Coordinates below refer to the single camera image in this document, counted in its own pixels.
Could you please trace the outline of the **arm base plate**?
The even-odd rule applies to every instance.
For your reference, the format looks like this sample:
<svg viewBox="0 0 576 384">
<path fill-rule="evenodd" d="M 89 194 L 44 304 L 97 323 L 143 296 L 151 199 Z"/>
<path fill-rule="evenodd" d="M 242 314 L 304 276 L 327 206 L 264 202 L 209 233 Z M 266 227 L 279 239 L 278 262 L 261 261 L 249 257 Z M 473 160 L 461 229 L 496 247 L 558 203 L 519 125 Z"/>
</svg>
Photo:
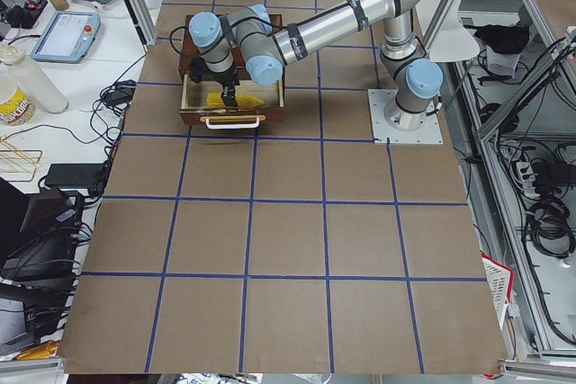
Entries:
<svg viewBox="0 0 576 384">
<path fill-rule="evenodd" d="M 444 144 L 435 105 L 417 114 L 396 105 L 396 89 L 368 89 L 373 142 L 376 145 L 440 146 Z"/>
</svg>

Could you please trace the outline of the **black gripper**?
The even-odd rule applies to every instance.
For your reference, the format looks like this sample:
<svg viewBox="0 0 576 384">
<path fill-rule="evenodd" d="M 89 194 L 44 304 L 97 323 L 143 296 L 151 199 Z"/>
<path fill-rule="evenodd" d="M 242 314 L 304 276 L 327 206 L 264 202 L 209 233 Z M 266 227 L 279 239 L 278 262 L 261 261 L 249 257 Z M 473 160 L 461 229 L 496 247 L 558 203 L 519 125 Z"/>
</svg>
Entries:
<svg viewBox="0 0 576 384">
<path fill-rule="evenodd" d="M 238 84 L 238 68 L 234 60 L 223 71 L 214 72 L 201 57 L 195 57 L 189 64 L 189 78 L 196 84 L 200 84 L 202 80 L 209 80 L 224 85 L 220 95 L 224 106 L 237 106 L 235 85 Z"/>
</svg>

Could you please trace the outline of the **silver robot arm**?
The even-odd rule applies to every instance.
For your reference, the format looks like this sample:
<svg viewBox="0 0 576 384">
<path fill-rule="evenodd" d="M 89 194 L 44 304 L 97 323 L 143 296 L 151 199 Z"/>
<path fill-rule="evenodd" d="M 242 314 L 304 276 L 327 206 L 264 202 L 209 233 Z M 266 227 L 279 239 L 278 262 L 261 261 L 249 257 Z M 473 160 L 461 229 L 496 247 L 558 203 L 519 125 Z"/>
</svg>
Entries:
<svg viewBox="0 0 576 384">
<path fill-rule="evenodd" d="M 239 49 L 252 82 L 263 87 L 279 83 L 287 66 L 301 61 L 349 35 L 382 22 L 382 63 L 398 90 L 384 109 L 395 129 L 418 129 L 430 115 L 428 106 L 443 83 L 439 66 L 426 58 L 414 31 L 413 11 L 420 0 L 342 0 L 297 23 L 273 30 L 261 4 L 218 16 L 195 14 L 188 31 L 204 70 L 222 87 L 222 113 L 239 110 L 238 67 L 232 51 Z"/>
</svg>

